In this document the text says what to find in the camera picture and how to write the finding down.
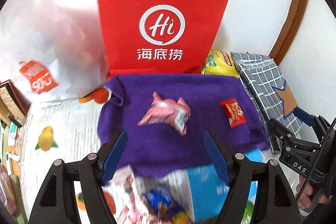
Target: purple towel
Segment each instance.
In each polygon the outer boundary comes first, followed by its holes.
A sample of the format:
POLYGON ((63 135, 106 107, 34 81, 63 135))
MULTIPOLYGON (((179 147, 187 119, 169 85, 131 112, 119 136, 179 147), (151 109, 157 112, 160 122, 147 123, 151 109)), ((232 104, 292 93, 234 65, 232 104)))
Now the purple towel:
POLYGON ((177 169, 211 163, 203 144, 203 133, 213 130, 234 152, 268 148, 259 114, 240 81, 217 75, 119 75, 105 84, 114 98, 100 113, 98 136, 101 143, 110 140, 118 128, 128 132, 128 142, 118 168, 131 165, 136 176, 161 178, 177 169), (162 99, 189 105, 191 117, 187 133, 181 136, 165 123, 138 126, 153 102, 156 91, 162 99), (247 123, 230 128, 220 106, 221 100, 236 98, 247 123))

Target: black cable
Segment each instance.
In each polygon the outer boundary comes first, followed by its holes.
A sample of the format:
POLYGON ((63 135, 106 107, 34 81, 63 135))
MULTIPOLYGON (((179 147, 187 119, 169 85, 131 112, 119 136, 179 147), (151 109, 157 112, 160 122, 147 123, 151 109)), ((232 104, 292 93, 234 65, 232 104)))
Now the black cable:
POLYGON ((307 186, 307 184, 308 184, 308 182, 309 182, 309 180, 310 180, 310 178, 311 178, 311 175, 312 175, 312 173, 313 173, 313 171, 314 171, 314 169, 315 169, 315 167, 316 167, 316 164, 317 164, 317 162, 318 162, 318 160, 319 160, 319 158, 320 158, 320 155, 321 155, 321 153, 322 153, 322 150, 323 150, 323 148, 325 147, 325 145, 326 145, 326 143, 327 143, 327 140, 328 140, 328 138, 329 138, 329 136, 330 136, 330 134, 331 134, 331 132, 332 132, 332 130, 333 130, 335 124, 336 124, 336 118, 335 118, 335 119, 333 120, 333 122, 331 123, 331 125, 330 125, 330 127, 329 127, 329 129, 328 129, 328 132, 327 132, 327 134, 326 134, 325 137, 324 137, 324 140, 323 140, 323 143, 322 143, 322 145, 321 145, 321 148, 320 148, 320 150, 319 150, 319 152, 318 152, 318 154, 317 154, 317 156, 316 156, 316 160, 314 161, 314 164, 313 164, 313 166, 311 167, 310 172, 309 172, 309 174, 308 174, 308 176, 307 176, 305 182, 303 183, 303 185, 302 185, 302 187, 301 187, 301 189, 300 189, 300 191, 299 191, 299 193, 298 193, 298 195, 297 195, 297 197, 296 197, 296 202, 298 202, 299 199, 300 199, 300 197, 302 196, 302 193, 303 193, 303 191, 305 190, 305 188, 306 188, 306 186, 307 186))

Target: hi logo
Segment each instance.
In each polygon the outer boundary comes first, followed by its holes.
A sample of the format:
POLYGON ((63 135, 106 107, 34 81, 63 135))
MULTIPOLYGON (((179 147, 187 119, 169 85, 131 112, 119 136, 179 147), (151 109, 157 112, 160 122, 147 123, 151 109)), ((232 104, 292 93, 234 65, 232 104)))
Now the hi logo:
POLYGON ((140 34, 154 45, 173 44, 181 38, 184 29, 184 16, 170 5, 156 5, 149 8, 139 21, 140 34))

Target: orange fruit print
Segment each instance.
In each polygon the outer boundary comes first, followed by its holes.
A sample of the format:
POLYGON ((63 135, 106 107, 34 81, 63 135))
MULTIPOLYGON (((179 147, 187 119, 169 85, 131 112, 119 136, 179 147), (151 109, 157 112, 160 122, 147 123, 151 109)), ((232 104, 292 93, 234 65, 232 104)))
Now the orange fruit print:
POLYGON ((109 99, 109 92, 106 88, 99 88, 92 92, 93 99, 98 104, 103 104, 109 99))
MULTIPOLYGON (((104 197, 106 199, 107 205, 110 208, 110 211, 112 214, 116 213, 116 204, 114 202, 114 198, 106 191, 104 191, 104 197)), ((77 207, 79 210, 86 211, 85 204, 84 204, 84 199, 83 199, 83 194, 79 193, 76 196, 76 201, 77 201, 77 207)))
POLYGON ((109 95, 109 91, 106 88, 98 88, 90 94, 78 99, 78 102, 84 104, 93 99, 97 104, 103 104, 109 99, 109 95))
POLYGON ((104 191, 104 196, 111 213, 114 215, 116 213, 116 204, 114 202, 114 198, 106 191, 104 191))

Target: human hand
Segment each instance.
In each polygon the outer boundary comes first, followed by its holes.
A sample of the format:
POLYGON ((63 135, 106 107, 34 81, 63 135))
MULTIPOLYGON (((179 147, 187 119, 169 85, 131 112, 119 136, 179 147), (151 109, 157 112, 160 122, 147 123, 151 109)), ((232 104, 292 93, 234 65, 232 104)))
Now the human hand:
MULTIPOLYGON (((300 183, 296 186, 296 192, 298 193, 303 185, 303 183, 305 182, 305 178, 303 176, 299 177, 300 179, 300 183)), ((297 205, 299 206, 300 209, 304 210, 306 208, 308 208, 311 205, 311 200, 309 198, 309 196, 313 193, 314 188, 312 187, 312 185, 310 185, 310 183, 307 184, 306 188, 304 189, 302 196, 300 197, 297 205)), ((327 204, 330 200, 331 200, 332 196, 329 197, 329 199, 327 199, 327 197, 325 196, 325 194, 322 194, 319 196, 319 203, 322 204, 327 204)))

